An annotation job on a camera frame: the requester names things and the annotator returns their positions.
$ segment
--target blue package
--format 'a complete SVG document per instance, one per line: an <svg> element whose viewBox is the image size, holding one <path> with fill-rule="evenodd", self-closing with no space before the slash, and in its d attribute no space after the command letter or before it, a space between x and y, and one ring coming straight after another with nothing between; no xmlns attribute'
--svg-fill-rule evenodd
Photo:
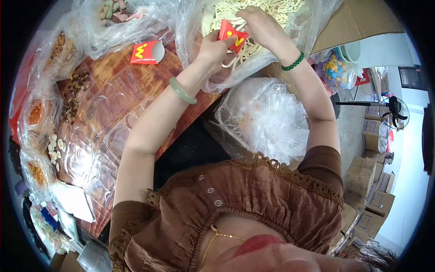
<svg viewBox="0 0 435 272"><path fill-rule="evenodd" d="M57 222L48 212L46 207L41 210L41 215L45 219L45 221L53 228L53 231L57 230Z"/></svg>

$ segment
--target woman's right hand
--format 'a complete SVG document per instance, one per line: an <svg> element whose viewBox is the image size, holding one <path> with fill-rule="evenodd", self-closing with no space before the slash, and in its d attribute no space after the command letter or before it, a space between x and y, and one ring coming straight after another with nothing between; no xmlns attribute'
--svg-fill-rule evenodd
<svg viewBox="0 0 435 272"><path fill-rule="evenodd" d="M269 49L278 59L289 57L293 52L299 57L299 50L284 33L278 22L261 8L247 6L236 13L246 21L245 30L249 37L262 47Z"/></svg>

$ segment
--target gold necklace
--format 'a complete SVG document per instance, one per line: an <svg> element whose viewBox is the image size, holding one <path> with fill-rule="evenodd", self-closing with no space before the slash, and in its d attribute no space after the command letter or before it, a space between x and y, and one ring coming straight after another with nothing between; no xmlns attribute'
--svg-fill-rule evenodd
<svg viewBox="0 0 435 272"><path fill-rule="evenodd" d="M207 248L205 249L204 255L202 256L202 260L201 260L200 270L202 269L202 263L204 262L205 256L207 255L207 252L208 252L208 249L210 248L211 243L213 242L213 240L214 240L216 237L218 237L218 236L225 236L225 237L229 237L229 238L236 238L236 239L239 239L239 240L242 240L242 241L246 241L246 239L243 239L243 238L240 238L240 237L237 237L237 236L234 236L234 235L227 235L227 234L221 234L221 233L218 233L218 229L217 229L217 227L216 227L215 225L213 225L213 224L210 225L210 228L211 228L212 231L215 232L215 235L214 235L213 238L210 240L210 243L208 243L208 246L207 246Z"/></svg>

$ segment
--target woman's left hand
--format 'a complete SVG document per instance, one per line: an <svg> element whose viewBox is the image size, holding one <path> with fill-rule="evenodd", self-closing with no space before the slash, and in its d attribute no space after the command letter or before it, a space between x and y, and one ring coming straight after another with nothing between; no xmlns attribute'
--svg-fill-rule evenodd
<svg viewBox="0 0 435 272"><path fill-rule="evenodd" d="M196 61L206 64L213 73L222 68L224 59L230 62L237 53L228 53L228 46L236 42L236 36L231 36L225 40L218 40L219 30L215 30L204 37Z"/></svg>

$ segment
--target jade bangle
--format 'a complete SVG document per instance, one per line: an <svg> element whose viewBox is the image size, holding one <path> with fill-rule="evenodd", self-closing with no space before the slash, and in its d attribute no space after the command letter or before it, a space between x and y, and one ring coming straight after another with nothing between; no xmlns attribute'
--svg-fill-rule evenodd
<svg viewBox="0 0 435 272"><path fill-rule="evenodd" d="M171 77L171 79L169 80L169 85L171 86L172 89L174 89L174 91L181 97L181 99L183 99L184 101L186 101L189 104L195 105L196 102L198 101L196 99L196 97L190 97L185 90L183 90L182 87L180 87L180 85L178 84L178 81L174 78Z"/></svg>

